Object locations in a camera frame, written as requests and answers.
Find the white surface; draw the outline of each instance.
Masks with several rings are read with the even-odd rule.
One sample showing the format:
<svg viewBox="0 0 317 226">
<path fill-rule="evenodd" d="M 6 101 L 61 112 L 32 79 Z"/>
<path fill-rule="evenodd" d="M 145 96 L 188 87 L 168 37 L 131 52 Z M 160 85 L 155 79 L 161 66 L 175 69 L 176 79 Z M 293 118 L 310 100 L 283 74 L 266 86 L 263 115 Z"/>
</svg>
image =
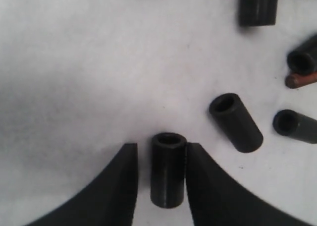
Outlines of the white surface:
<svg viewBox="0 0 317 226">
<path fill-rule="evenodd" d="M 68 200 L 124 142 L 139 143 L 136 226 L 192 226 L 185 202 L 149 199 L 148 140 L 200 142 L 261 198 L 317 224 L 317 148 L 274 133 L 291 108 L 317 118 L 317 85 L 283 85 L 286 53 L 317 27 L 316 0 L 279 0 L 277 25 L 243 32 L 237 0 L 0 0 L 0 225 Z M 264 135 L 241 154 L 207 116 L 236 92 Z"/>
</svg>

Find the cylinder hole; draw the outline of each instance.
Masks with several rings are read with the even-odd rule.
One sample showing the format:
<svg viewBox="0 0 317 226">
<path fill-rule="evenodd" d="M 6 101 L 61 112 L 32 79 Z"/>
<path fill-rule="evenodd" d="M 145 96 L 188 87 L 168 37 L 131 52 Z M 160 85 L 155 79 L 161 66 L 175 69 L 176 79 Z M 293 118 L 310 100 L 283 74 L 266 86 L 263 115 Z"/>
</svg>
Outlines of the cylinder hole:
<svg viewBox="0 0 317 226">
<path fill-rule="evenodd" d="M 297 118 L 291 113 L 282 114 L 278 120 L 278 127 L 284 132 L 291 132 L 297 124 Z"/>
<path fill-rule="evenodd" d="M 174 135 L 163 135 L 158 138 L 158 141 L 162 144 L 173 145 L 181 142 L 181 139 Z"/>
<path fill-rule="evenodd" d="M 234 104 L 234 99 L 232 96 L 227 96 L 224 99 L 222 99 L 221 101 L 219 101 L 219 103 L 216 104 L 215 106 L 215 110 L 217 112 L 224 112 L 227 111 L 228 109 L 230 109 Z"/>
<path fill-rule="evenodd" d="M 288 63 L 290 68 L 299 74 L 310 74 L 314 68 L 309 58 L 302 54 L 290 54 Z"/>
</svg>

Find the copper pipe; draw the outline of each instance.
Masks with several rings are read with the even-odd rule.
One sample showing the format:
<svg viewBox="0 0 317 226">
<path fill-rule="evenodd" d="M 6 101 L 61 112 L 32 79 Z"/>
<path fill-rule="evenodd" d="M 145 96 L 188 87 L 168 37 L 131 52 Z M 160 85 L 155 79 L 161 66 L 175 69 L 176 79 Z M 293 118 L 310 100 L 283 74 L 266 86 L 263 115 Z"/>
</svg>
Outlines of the copper pipe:
<svg viewBox="0 0 317 226">
<path fill-rule="evenodd" d="M 290 74 L 285 79 L 285 85 L 288 88 L 296 89 L 303 86 L 307 86 L 317 82 L 317 72 L 314 72 L 308 76 L 301 76 L 296 73 Z"/>
</svg>

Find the black rubber tube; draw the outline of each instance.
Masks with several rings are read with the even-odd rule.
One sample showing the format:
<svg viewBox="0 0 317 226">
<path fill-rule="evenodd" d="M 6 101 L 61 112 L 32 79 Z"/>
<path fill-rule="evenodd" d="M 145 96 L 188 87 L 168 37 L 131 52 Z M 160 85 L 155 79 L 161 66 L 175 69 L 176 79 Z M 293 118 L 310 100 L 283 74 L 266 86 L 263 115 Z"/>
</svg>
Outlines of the black rubber tube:
<svg viewBox="0 0 317 226">
<path fill-rule="evenodd" d="M 317 143 L 317 120 L 292 110 L 279 111 L 273 120 L 275 131 L 306 143 Z"/>
<path fill-rule="evenodd" d="M 209 112 L 239 152 L 250 153 L 262 145 L 263 135 L 237 94 L 217 97 Z"/>
<path fill-rule="evenodd" d="M 183 202 L 186 144 L 175 133 L 152 138 L 151 200 L 156 206 L 171 209 Z"/>
<path fill-rule="evenodd" d="M 291 51 L 287 56 L 287 64 L 294 73 L 303 76 L 317 71 L 317 34 Z"/>
<path fill-rule="evenodd" d="M 239 25 L 265 26 L 276 22 L 278 0 L 240 0 Z"/>
</svg>

